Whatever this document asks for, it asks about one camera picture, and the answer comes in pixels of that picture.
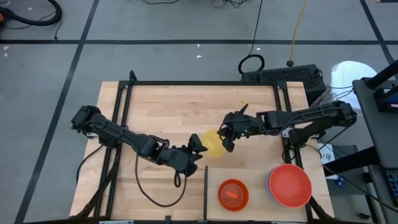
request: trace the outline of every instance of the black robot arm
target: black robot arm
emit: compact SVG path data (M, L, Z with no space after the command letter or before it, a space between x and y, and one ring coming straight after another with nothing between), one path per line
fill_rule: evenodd
M228 113L218 134L224 137L223 146L228 152L234 149L235 139L259 134L276 136L283 131L293 147L301 147L310 136L332 126L350 127L356 122L356 113L348 103L336 101L318 108L293 112L266 111L256 113L256 117L244 114L248 105L240 111ZM312 122L304 128L290 128L291 125Z
M84 135L95 133L99 142L107 147L117 147L122 142L130 145L141 158L157 165L169 166L180 174L192 175L198 168L195 161L202 158L200 152L207 148L201 145L197 134L192 134L188 146L169 148L169 140L157 136L137 134L106 119L99 108L82 106L72 119L72 129Z

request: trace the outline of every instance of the concrete floor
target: concrete floor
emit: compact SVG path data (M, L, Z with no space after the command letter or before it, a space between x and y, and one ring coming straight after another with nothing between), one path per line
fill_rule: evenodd
M68 217L86 144L84 136L70 130L70 120L81 105L95 105L101 82L125 80L130 69L140 80L239 80L237 65L250 51L260 4L249 0L239 9L214 9L211 0L154 6L139 0L58 2L63 9L58 42L52 41L58 25L0 30L1 223L15 222L18 213L17 220L25 222ZM285 40L254 47L266 69L285 67L302 3L264 0L256 39ZM381 36L375 35L363 3ZM11 0L8 7L33 19L53 11L41 0ZM332 66L345 60L381 71L391 57L398 58L397 11L398 3L374 0L308 0L297 39L324 41L297 42L295 64L316 64L326 84ZM248 61L243 70L257 68ZM359 119L355 131L334 143L371 146L365 127ZM44 163L37 163L39 154ZM35 166L39 176L32 176ZM25 193L29 182L32 194ZM335 207L336 216L358 221L356 213L367 212L366 202L364 197L350 200L348 208Z

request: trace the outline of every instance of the wooden table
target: wooden table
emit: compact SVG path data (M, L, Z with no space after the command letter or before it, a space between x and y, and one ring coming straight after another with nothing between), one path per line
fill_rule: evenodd
M117 92L117 82L103 82L97 106L108 119L112 117ZM308 108L302 83L288 83L292 110ZM280 91L282 107L283 94ZM169 139L176 146L187 144L191 133L204 133L218 129L225 114L239 110L248 103L246 114L257 111L275 110L274 92L271 86L162 86L136 85L132 88L130 109L127 118L129 129ZM123 103L121 103L120 122ZM220 158L204 157L197 162L199 168L188 178L187 191L183 199L170 208L160 208L143 196L136 184L134 165L136 153L123 144L121 164L114 198L112 219L164 220L171 215L172 220L202 220L204 200L204 170L237 169L239 172L257 170L264 172L282 164L282 141L280 136L254 136L235 142L233 153L225 153ZM316 142L307 143L317 146ZM99 146L98 139L89 139L85 156ZM105 150L88 159L80 172L75 198L70 214L78 213L98 188ZM313 196L324 210L333 216L328 187L318 152L309 147L301 149L303 167L310 176ZM157 166L143 159L139 160L139 178L144 190L159 203L171 203L180 195L182 188L173 185L174 171L166 166ZM104 214L108 193L104 194L101 214ZM250 220L305 222L304 208L282 208L263 210L262 217L252 213Z

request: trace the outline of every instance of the black hose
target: black hose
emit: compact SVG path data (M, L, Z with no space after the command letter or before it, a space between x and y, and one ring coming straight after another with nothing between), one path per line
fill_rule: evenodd
M26 19L26 18L23 18L21 16L17 16L10 9L6 9L6 8L3 8L3 7L0 7L0 13L3 14L4 16L8 17L8 18L14 19L14 20L16 20L18 22L25 23L25 24L28 24L28 25L32 25L32 26L49 26L49 25L57 23L61 19L62 10L61 10L60 5L55 0L47 0L47 1L54 6L55 15L53 16L53 18L51 18L49 20L46 20L46 21L33 21L33 20L30 20L30 19Z

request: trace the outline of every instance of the yellow cup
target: yellow cup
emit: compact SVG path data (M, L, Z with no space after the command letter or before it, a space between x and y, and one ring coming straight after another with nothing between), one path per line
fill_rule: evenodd
M200 136L200 141L207 148L207 151L203 153L204 156L217 158L225 153L223 142L214 129L203 133Z

